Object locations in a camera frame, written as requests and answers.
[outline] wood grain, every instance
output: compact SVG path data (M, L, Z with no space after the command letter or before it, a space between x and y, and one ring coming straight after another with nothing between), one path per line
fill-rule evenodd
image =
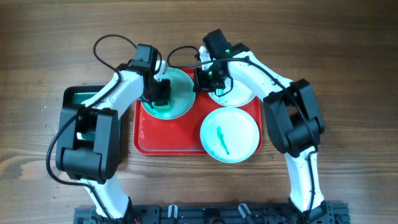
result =
M277 73L313 85L326 124L318 157L325 198L348 203L352 223L398 223L396 2L3 2L0 223L71 223L73 208L92 204L84 189L50 179L45 153L58 129L63 91L111 77L92 54L97 38L122 34L167 55L181 45L199 46L216 28ZM112 39L99 54L118 65L134 51ZM193 62L192 55L180 52L173 62ZM118 176L136 205L286 202L284 157L263 128L258 154L222 164L210 157L142 156L130 124L124 150L131 158Z

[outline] cable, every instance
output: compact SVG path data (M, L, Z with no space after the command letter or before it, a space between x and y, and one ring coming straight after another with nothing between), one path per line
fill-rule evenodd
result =
M221 94L221 95L217 95L217 90L215 90L214 91L214 95L215 96L222 97L222 96L225 96L225 95L227 95L228 93L230 93L232 91L232 89L234 88L234 79L233 78L229 78L229 79L231 80L231 88L228 91L226 91L225 93Z
M162 66L162 54L160 53L160 51L157 51L157 53L159 54L160 57L160 63L159 63L159 68L157 68L157 70L155 71L155 75L160 71L160 68Z
M106 207L104 206L103 202L101 201L100 197L98 196L97 192L95 191L95 188L89 184L84 184L84 183L78 183L78 182L68 182L68 181L64 181L59 179L51 170L51 165L50 165L50 161L51 161L51 152L54 148L55 143L58 141L59 137L61 136L61 134L64 132L64 130L66 130L66 128L74 121L76 120L79 115L86 113L87 111L89 111L90 109L92 109L92 107L94 107L95 105L97 105L98 103L100 103L101 101L103 101L113 90L115 90L118 85L122 82L122 76L120 74L120 72L118 70L116 70L114 67L112 67L110 64L106 63L104 60L100 59L100 57L97 55L96 53L96 47L98 45L98 43L107 38L107 37L119 37L122 38L126 41L128 41L134 48L137 48L137 46L135 45L135 43L133 43L131 40L129 40L127 37L121 36L121 35L117 35L117 34L108 34L105 35L101 38L99 38L93 47L93 53L94 56L105 66L107 66L108 68L110 68L112 71L116 72L116 74L118 74L118 80L117 82L102 96L100 96L94 103L86 106L84 109L82 109L81 111L77 112L77 114L73 115L59 130L58 133L54 136L54 138L52 139L49 149L47 151L47 156L46 156L46 160L45 160L45 165L47 168L47 172L49 173L49 175L51 176L51 178L53 178L53 180L57 181L60 184L64 184L64 185L71 185L71 186L83 186L83 187L87 187L91 190L91 193L94 195L95 200L98 202L99 206L101 207L102 211L104 211L105 215L107 216L107 218L112 222L115 223L114 219L112 218L112 216L109 214L109 212L107 211Z
M172 53L174 53L175 51L177 51L177 49L171 51L171 53L167 57L167 64L171 68L190 68L190 67L196 67L196 66L200 66L200 65L205 65L205 64L208 64L208 63L225 62L225 61L227 61L227 62L244 62L244 63L248 63L248 64L253 65L254 67L258 68L260 71L264 72L276 85L278 85L282 89L282 91L287 95L287 97L292 102L292 104L297 108L298 113L300 114L300 116L303 119L305 127L307 128L308 132L310 133L311 141L312 141L312 144L314 145L314 148L315 148L314 151L309 152L308 155L307 155L307 162L308 162L308 166L309 166L309 169L310 169L311 189L312 189L311 190L310 208L308 209L308 212L307 212L307 214L305 215L305 218L304 218L305 222L308 223L309 219L310 219L310 214L311 214L311 210L312 210L314 197L315 197L315 183L314 183L314 177L313 177L313 172L312 172L311 156L318 152L318 146L315 144L315 136L313 135L313 133L311 131L310 125L309 125L306 117L304 116L302 110L300 109L299 104L297 103L295 98L292 96L292 94L286 89L285 86L283 86L278 81L278 79L274 78L267 70L262 68L260 65L250 61L248 58L247 59L246 58L223 58L223 59L209 60L207 62L196 63L196 64L192 64L192 65L175 66L175 65L170 64L169 59L170 59L170 55Z
M98 223L98 219L97 219L97 217L96 217L95 215L92 215L92 216L91 216L91 219L93 219L93 220L95 221L96 224L99 224L99 223Z
M181 49L194 49L194 50L196 50L196 51L197 51L197 54L195 55L195 59L196 59L196 60L200 60L200 57L199 57L200 53L199 53L199 50L198 50L195 46L186 45L186 46L182 46L182 47L177 47L176 49L172 50L172 51L169 53L169 55L167 56L167 64L168 64L170 67L172 67L171 64L170 64L170 57L171 57L172 54L174 54L176 51L181 50Z

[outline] black base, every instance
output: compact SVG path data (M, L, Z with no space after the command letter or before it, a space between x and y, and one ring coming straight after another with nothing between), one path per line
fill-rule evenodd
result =
M251 215L249 215L249 218L246 217L246 219L242 217L237 206L178 207L177 218L169 218L168 207L160 207L158 205L133 206L133 209L140 217L140 224L302 223L300 215L292 209L289 203L268 204L265 206L248 205L248 208ZM312 220L310 223L350 224L347 204L325 202L318 209L319 212L314 212L313 210L317 214L317 217L316 220ZM209 214L217 214L219 217L209 217ZM73 224L110 223L109 220L96 214L95 206L90 208L76 208L74 218Z

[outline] white plate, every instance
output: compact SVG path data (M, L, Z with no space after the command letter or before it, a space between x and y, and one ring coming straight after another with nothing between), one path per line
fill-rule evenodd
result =
M192 91L193 81L185 72L168 68L162 76L171 83L170 108L165 110L152 109L149 104L142 102L142 107L152 116L159 119L175 119L184 115L195 101L195 92Z
M231 89L231 79L225 80L225 89L216 90L217 95L221 95ZM214 93L209 93L211 99L222 106L239 107L243 106L255 97L255 94L241 82L234 80L234 87L225 96L218 97Z
M248 113L224 107L211 112L202 122L200 141L213 158L227 163L241 162L256 151L260 131Z

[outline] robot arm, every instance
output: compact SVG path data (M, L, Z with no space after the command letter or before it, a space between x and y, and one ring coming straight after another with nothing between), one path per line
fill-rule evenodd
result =
M79 118L58 139L57 168L65 171L71 179L94 187L110 218L120 223L134 223L136 216L131 199L123 192L115 173L121 161L118 121L134 100L150 104L169 100L170 80L162 79L167 69L166 62L157 61L157 54L152 46L139 44L135 59L117 68L121 83L89 112L79 114ZM85 106L93 104L114 87L118 79L115 73L104 88L80 105L64 104L60 125ZM82 137L85 133L94 133L95 136L85 139ZM93 192L87 187L85 189L96 205L96 213L107 219Z
M245 62L224 60L204 64L201 70L195 71L195 90L215 91L217 88L223 88L226 78L232 78L245 84L264 102L269 137L277 150L285 156L289 170L290 200L301 213L306 213L310 207L312 210L317 208L324 201L318 182L317 153L312 154L311 163L308 163L307 157L319 144L319 135L324 130L324 124L310 84L305 80L293 82L276 74L258 61L243 44L231 46L220 30L209 33L203 41L206 47L199 49L202 62L228 58L250 60L272 75L296 98L315 136L316 145L312 144L302 118L297 113L289 116L291 104L281 87L257 67ZM312 206L311 172L315 188Z
M274 78L276 78L283 86L288 88L290 84L293 82L287 78L284 78L274 71L269 69L267 66L262 64L258 59L254 56L252 52L242 52L234 56L234 58L244 58L249 57L250 61L260 65L263 69L267 70ZM282 89L277 86L264 72L260 71L258 68L249 65L243 62L228 62L228 68L231 75L231 78L240 81L245 84L248 88L250 88L256 96L258 96L261 100L267 101L267 97L270 93L278 93L281 92ZM268 133L272 135L272 132L277 131L275 129L268 129ZM277 144L276 138L271 141L274 145ZM290 199L292 203L301 211L305 212L309 209L310 199L311 199L311 179L310 179L310 169L309 164L307 162L307 155L309 152L314 151L315 148L310 146L304 149L300 154L292 156L289 152L285 152L284 156L286 158L287 168L289 170L290 184L291 184L291 192ZM312 172L315 184L315 198L313 202L312 208L315 208L324 201L323 195L319 188L318 182L318 169L317 169L317 153L312 155Z

